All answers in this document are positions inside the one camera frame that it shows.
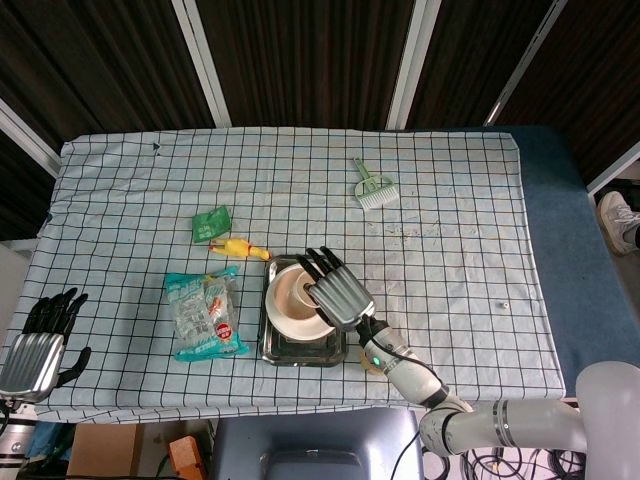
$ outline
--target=small brush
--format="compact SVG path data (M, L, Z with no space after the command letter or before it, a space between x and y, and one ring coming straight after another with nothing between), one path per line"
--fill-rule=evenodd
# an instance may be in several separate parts
M356 157L353 161L363 178L356 185L355 196L365 212L400 198L398 186L390 178L384 175L371 175L361 158Z

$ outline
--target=green packet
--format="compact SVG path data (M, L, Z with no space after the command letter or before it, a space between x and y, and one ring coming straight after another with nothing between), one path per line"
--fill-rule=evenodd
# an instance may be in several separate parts
M201 213L191 219L194 243L208 242L223 233L231 231L231 218L227 207L222 205L207 213Z

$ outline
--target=blue fabric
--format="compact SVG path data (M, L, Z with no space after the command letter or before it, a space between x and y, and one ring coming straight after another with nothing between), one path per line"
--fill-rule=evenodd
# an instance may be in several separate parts
M567 396L575 396L592 363L640 364L640 327L565 138L543 126L489 130L511 133L520 147L533 253Z

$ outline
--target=metal tray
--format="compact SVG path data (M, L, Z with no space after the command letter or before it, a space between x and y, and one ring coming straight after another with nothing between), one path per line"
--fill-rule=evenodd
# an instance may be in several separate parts
M258 331L259 349L262 359L272 365L291 367L333 367L347 355L347 335L334 332L313 342L296 342L284 337L269 321L265 297L269 284L278 272L296 263L293 255L274 257L267 263L260 309Z

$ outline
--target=yellow rubber chicken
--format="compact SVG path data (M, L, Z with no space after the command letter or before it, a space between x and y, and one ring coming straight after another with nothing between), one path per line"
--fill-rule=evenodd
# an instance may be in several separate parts
M254 247L242 238L216 238L211 240L209 251L232 257L257 257L265 262L271 259L267 250Z

